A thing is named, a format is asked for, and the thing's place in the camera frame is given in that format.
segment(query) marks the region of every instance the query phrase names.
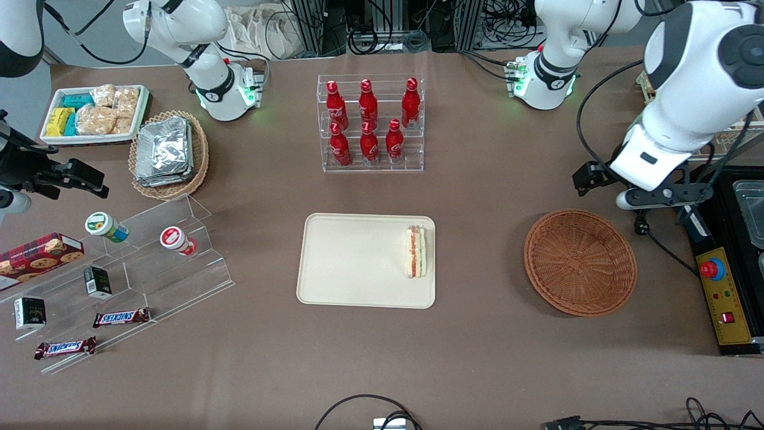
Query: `yellow control panel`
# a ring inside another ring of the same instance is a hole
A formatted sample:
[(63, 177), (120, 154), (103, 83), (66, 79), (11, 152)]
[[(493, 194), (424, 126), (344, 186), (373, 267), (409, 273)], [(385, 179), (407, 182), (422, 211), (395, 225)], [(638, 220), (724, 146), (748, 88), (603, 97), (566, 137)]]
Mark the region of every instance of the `yellow control panel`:
[(719, 345), (750, 344), (748, 321), (740, 305), (740, 297), (730, 273), (730, 264), (724, 248), (716, 248), (695, 259), (701, 270), (703, 290)]

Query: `teal snack package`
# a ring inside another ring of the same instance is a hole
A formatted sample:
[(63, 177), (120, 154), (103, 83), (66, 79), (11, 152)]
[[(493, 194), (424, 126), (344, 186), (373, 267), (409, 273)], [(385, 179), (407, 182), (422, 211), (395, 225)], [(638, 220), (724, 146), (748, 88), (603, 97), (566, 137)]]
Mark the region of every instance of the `teal snack package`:
[(69, 119), (66, 121), (66, 128), (63, 130), (65, 136), (77, 135), (77, 115), (69, 115)]
[(79, 109), (89, 103), (93, 103), (93, 98), (90, 94), (70, 94), (63, 97), (61, 106)]

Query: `emergency stop button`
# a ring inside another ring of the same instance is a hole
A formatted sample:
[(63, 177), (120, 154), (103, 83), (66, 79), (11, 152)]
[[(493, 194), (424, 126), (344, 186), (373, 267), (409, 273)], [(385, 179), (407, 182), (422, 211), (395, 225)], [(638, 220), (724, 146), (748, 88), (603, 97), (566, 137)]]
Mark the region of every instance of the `emergency stop button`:
[(711, 281), (721, 281), (724, 277), (724, 263), (717, 258), (701, 263), (701, 275)]

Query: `bottle cap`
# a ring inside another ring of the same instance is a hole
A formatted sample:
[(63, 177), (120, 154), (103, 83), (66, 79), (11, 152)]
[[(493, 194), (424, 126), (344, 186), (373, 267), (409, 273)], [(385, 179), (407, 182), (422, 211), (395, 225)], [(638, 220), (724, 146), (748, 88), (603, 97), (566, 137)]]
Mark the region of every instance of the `bottle cap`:
[(114, 226), (114, 218), (106, 212), (96, 212), (85, 220), (85, 230), (96, 236), (106, 234)]
[(176, 226), (167, 227), (159, 235), (159, 241), (167, 249), (178, 249), (186, 242), (186, 234)]

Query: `brown woven basket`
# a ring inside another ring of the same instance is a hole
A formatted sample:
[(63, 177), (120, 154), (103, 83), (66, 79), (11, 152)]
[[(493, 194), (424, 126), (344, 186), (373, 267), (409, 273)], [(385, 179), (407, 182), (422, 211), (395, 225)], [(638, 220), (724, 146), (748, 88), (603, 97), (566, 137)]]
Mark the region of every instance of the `brown woven basket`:
[(585, 210), (557, 210), (536, 221), (523, 260), (536, 291), (579, 317), (615, 312), (636, 285), (636, 259), (626, 238)]
[[(152, 197), (159, 200), (171, 200), (181, 194), (191, 194), (196, 191), (197, 188), (204, 181), (204, 177), (207, 175), (207, 167), (209, 166), (209, 146), (207, 145), (207, 136), (202, 130), (202, 126), (199, 121), (193, 117), (190, 113), (171, 110), (169, 112), (162, 112), (159, 115), (152, 116), (146, 123), (159, 122), (170, 118), (171, 116), (182, 116), (191, 123), (191, 145), (193, 146), (193, 171), (194, 176), (191, 181), (180, 182), (178, 184), (161, 185), (159, 187), (144, 187), (137, 181), (133, 180), (133, 188), (138, 190), (139, 193), (146, 197)], [(138, 136), (133, 138), (133, 142), (130, 144), (130, 158), (128, 158), (128, 168), (130, 173), (135, 176), (135, 153), (138, 146)]]

